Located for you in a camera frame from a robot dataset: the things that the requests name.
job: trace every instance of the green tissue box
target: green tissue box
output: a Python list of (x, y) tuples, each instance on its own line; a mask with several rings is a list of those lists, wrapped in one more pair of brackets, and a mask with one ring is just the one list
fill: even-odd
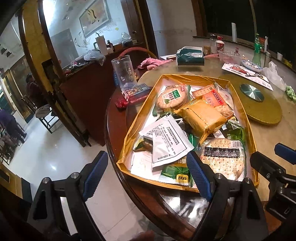
[(205, 65), (205, 58), (201, 47), (185, 46), (176, 53), (178, 66), (182, 65)]

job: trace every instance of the painting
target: painting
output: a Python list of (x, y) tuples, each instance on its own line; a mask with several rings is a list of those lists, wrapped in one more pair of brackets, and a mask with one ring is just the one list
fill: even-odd
[(95, 0), (79, 17), (84, 37), (92, 35), (95, 30), (109, 20), (105, 0)]

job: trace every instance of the flyer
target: flyer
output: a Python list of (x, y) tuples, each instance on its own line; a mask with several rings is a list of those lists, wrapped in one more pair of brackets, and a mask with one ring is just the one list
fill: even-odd
[(249, 70), (243, 66), (239, 66), (236, 64), (224, 63), (224, 65), (222, 66), (222, 69), (227, 70), (231, 73), (240, 75), (250, 81), (253, 81), (253, 82), (273, 91), (268, 79), (262, 74), (256, 73), (252, 70)]

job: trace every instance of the yellow wrapped snack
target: yellow wrapped snack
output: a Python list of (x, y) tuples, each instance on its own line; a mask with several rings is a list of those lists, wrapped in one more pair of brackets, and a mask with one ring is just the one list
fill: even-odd
[(204, 142), (209, 134), (219, 130), (227, 121), (214, 107), (203, 100), (192, 100), (174, 112), (190, 124), (193, 134), (200, 137), (200, 144)]

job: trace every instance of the gold round mat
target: gold round mat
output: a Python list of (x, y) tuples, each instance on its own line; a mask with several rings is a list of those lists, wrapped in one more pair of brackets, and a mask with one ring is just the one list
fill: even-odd
[[(271, 90), (252, 82), (248, 79), (242, 78), (235, 74), (224, 74), (219, 79), (229, 80), (237, 92), (247, 116), (264, 125), (275, 125), (281, 121), (282, 111), (279, 102), (270, 93)], [(263, 102), (257, 102), (246, 96), (240, 90), (241, 84), (249, 84), (261, 91), (264, 95)]]

